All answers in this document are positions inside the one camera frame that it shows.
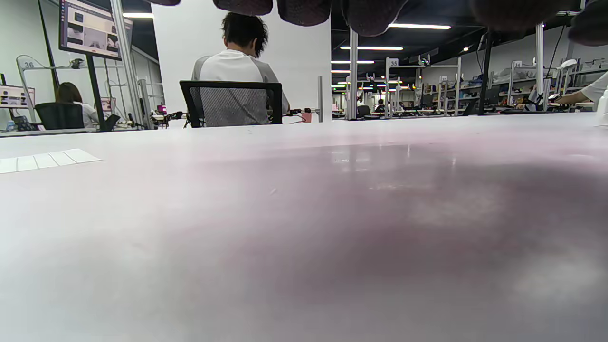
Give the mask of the person's left hand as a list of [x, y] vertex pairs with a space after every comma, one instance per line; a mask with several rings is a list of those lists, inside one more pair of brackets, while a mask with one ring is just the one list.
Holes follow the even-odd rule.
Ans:
[[[330, 0], [216, 0], [214, 6], [248, 17], [271, 12], [274, 5], [283, 21], [309, 27], [325, 22], [332, 11]], [[405, 7], [404, 0], [343, 0], [342, 15], [354, 32], [378, 36], [388, 29]], [[475, 19], [495, 32], [519, 32], [555, 17], [570, 7], [569, 0], [471, 0]], [[605, 46], [608, 38], [607, 2], [591, 0], [571, 20], [570, 41], [584, 46]]]

